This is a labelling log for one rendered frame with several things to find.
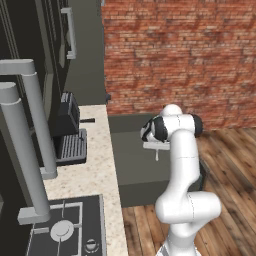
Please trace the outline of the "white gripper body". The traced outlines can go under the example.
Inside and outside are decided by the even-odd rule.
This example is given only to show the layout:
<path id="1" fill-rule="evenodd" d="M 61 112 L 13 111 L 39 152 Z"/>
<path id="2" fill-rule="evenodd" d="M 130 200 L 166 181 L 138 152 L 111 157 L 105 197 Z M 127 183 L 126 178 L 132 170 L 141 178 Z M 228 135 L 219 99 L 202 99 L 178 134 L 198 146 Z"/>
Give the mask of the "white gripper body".
<path id="1" fill-rule="evenodd" d="M 153 149 L 153 150 L 170 150 L 169 142 L 143 142 L 144 149 Z"/>

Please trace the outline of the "dark grey base cabinet run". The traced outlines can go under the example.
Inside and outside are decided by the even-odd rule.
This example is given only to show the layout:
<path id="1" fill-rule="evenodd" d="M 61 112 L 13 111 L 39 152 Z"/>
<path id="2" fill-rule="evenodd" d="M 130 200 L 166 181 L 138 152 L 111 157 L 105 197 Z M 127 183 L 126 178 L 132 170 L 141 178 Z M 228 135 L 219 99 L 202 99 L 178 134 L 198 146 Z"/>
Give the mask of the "dark grey base cabinet run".
<path id="1" fill-rule="evenodd" d="M 141 128 L 153 114 L 109 116 L 121 207 L 154 204 L 170 179 L 170 153 L 144 149 Z"/>

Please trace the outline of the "black coffee machine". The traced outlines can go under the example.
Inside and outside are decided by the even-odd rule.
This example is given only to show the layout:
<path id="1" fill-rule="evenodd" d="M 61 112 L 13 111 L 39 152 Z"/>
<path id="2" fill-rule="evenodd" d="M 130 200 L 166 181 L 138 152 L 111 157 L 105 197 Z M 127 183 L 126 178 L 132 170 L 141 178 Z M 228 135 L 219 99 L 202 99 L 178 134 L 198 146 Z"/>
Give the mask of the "black coffee machine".
<path id="1" fill-rule="evenodd" d="M 83 164 L 87 158 L 87 131 L 79 128 L 80 110 L 75 96 L 64 92 L 58 110 L 53 142 L 58 166 Z"/>

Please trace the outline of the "black hob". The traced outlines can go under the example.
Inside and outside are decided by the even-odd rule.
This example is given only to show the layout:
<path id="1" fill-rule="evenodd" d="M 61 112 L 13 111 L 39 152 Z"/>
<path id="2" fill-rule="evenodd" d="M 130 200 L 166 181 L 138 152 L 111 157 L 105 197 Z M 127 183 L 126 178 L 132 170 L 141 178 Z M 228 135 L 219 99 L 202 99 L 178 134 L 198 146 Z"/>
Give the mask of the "black hob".
<path id="1" fill-rule="evenodd" d="M 26 256 L 107 256 L 102 195 L 49 203 L 51 218 L 33 225 Z"/>

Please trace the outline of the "black tall appliance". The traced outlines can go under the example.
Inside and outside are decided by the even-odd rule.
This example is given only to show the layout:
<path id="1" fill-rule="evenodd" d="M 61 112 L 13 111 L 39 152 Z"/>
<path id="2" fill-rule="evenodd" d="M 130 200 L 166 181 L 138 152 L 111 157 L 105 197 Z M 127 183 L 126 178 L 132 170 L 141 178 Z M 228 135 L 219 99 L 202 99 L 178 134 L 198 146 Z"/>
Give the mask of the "black tall appliance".
<path id="1" fill-rule="evenodd" d="M 49 131 L 55 122 L 70 61 L 66 0 L 0 0 L 0 60 L 34 61 Z M 18 222 L 33 205 L 0 107 L 0 256 L 26 256 L 31 227 Z"/>

